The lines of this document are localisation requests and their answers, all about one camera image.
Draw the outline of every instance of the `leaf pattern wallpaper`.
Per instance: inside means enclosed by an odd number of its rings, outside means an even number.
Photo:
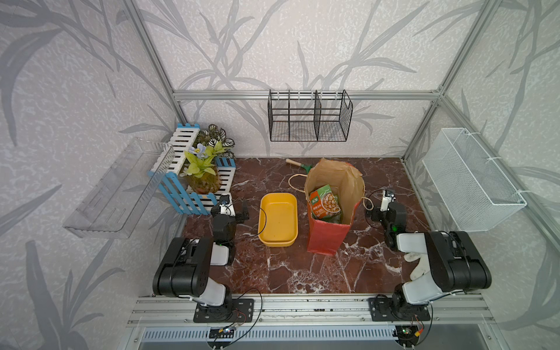
[[[482,5],[350,0],[341,10],[336,1],[226,3],[138,1],[174,90],[432,90]],[[353,103],[348,141],[335,144],[270,142],[266,101],[182,107],[190,121],[218,123],[243,139],[238,156],[398,157],[428,106]]]
[[[502,1],[447,96],[559,219],[560,1]],[[454,222],[421,162],[441,128],[438,110],[407,161],[436,229]],[[471,234],[492,272],[482,291],[512,350],[560,342],[560,255],[523,211]]]
[[[137,3],[175,90],[433,90],[483,4]],[[556,217],[559,5],[503,0],[449,91]],[[128,240],[79,239],[62,222],[130,138],[165,142],[176,116],[120,2],[4,0],[0,33],[0,349],[115,348],[181,218],[156,194]],[[398,157],[428,102],[355,101],[348,142],[326,145],[271,143],[263,101],[182,108],[190,122],[244,140],[239,156]],[[432,222],[446,229],[452,219],[420,160],[452,126],[439,111],[407,163]],[[484,295],[510,347],[555,348],[558,254],[522,212],[473,240],[493,270]],[[524,330],[533,336],[519,340]]]
[[[176,234],[160,194],[128,240],[62,228],[132,137],[167,141],[176,127],[120,10],[0,3],[0,349],[116,348]]]

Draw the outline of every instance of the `white mesh basket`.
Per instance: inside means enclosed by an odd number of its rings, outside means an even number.
[[[527,205],[467,129],[441,129],[422,162],[461,231],[488,231]]]

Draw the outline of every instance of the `table surface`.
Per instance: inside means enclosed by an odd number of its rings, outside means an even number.
[[[293,158],[304,164],[315,164],[319,158]],[[407,209],[407,231],[428,231],[426,217],[412,190],[404,167],[398,158],[333,158],[346,161],[362,174],[366,195],[391,187],[396,200]],[[210,276],[218,283],[243,293],[257,288],[261,293],[389,293],[394,287],[410,281],[417,264],[404,260],[403,253],[393,252],[384,242],[380,223],[371,222],[363,207],[356,211],[354,224],[334,256],[307,252],[309,222],[303,193],[290,188],[291,175],[303,169],[285,163],[283,158],[239,158],[231,187],[234,208],[240,201],[249,204],[250,219],[237,226],[236,240],[257,233],[260,199],[271,192],[289,192],[297,198],[298,237],[289,247],[270,248],[257,237],[236,241],[235,261],[231,266],[210,268]],[[305,178],[292,180],[303,188]],[[381,192],[372,196],[379,205]],[[212,235],[212,217],[191,215],[183,235],[200,238]]]

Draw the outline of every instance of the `red paper bag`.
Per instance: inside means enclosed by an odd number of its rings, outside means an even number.
[[[338,204],[342,209],[342,223],[316,220],[311,215],[309,194],[324,185],[330,185],[333,193],[338,195]],[[323,158],[309,171],[304,189],[296,190],[304,192],[307,200],[307,217],[309,218],[307,251],[334,255],[352,227],[356,209],[364,195],[365,184],[362,174],[349,163]]]

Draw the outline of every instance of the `trowel handle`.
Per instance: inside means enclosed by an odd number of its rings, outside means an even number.
[[[301,167],[304,166],[302,163],[298,163],[295,160],[291,160],[290,158],[286,158],[286,163],[294,164],[294,165],[301,166]]]

